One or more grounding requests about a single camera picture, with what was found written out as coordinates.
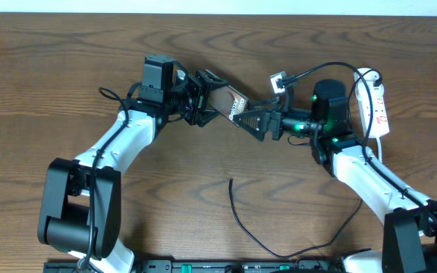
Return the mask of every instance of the white wall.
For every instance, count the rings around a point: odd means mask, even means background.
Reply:
[[[0,11],[437,16],[437,0],[0,0]]]

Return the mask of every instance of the wood grain surface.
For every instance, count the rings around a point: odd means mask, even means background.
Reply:
[[[208,68],[252,100],[271,96],[269,75],[325,61],[375,67],[384,77],[391,133],[386,165],[437,199],[437,18],[0,14],[0,271],[41,271],[68,259],[36,238],[43,184],[55,157],[72,159],[111,126],[121,95],[140,80],[144,55]],[[352,84],[329,67],[301,80],[309,108],[316,81]],[[359,122],[357,103],[352,102]],[[204,128],[169,124],[131,165],[122,186],[120,238],[175,259],[270,259],[235,223],[228,200],[265,245],[288,254],[332,237],[358,196],[286,139],[259,143],[224,118]],[[335,255],[382,247],[382,225],[364,206],[331,247]]]

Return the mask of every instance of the tabletop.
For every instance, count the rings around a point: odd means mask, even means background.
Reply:
[[[391,128],[384,163],[437,199],[437,17],[0,14],[0,271],[41,271],[70,257],[36,237],[47,167],[107,131],[118,104],[97,88],[124,96],[155,53],[191,73],[210,69],[251,101],[272,96],[269,76],[280,71],[326,61],[376,68]],[[326,78],[353,83],[348,69],[324,68],[295,87],[295,105],[309,108]],[[356,99],[351,105],[359,124]],[[173,259],[271,259],[237,226],[230,177],[244,225],[283,255],[329,241],[359,202],[310,147],[270,135],[260,143],[225,118],[204,128],[182,121],[126,173],[121,240]],[[309,254],[367,247],[382,248],[382,224],[364,206],[332,246]]]

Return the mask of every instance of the white power strip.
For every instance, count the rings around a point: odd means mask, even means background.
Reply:
[[[365,67],[360,68],[359,72],[361,74],[365,74],[369,70],[370,68]],[[381,84],[380,86],[374,86],[374,82],[378,80],[379,77],[380,75],[375,71],[370,71],[363,76],[363,78],[365,78],[365,81],[367,82],[367,85],[369,86],[373,104],[373,123],[372,128],[370,129],[369,138],[379,138],[389,132],[387,112],[385,111],[384,103],[384,85]],[[358,78],[359,75],[357,73],[354,73],[354,79],[357,81]],[[360,118],[362,120],[363,135],[365,136],[370,121],[370,103],[369,96],[367,95],[367,91],[362,80],[359,80],[355,87],[355,96],[358,100]]]

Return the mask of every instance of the green led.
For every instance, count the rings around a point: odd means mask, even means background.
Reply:
[[[299,131],[299,130],[302,130],[302,129],[304,129],[304,124],[296,124],[296,125],[294,125],[294,130],[295,131]]]

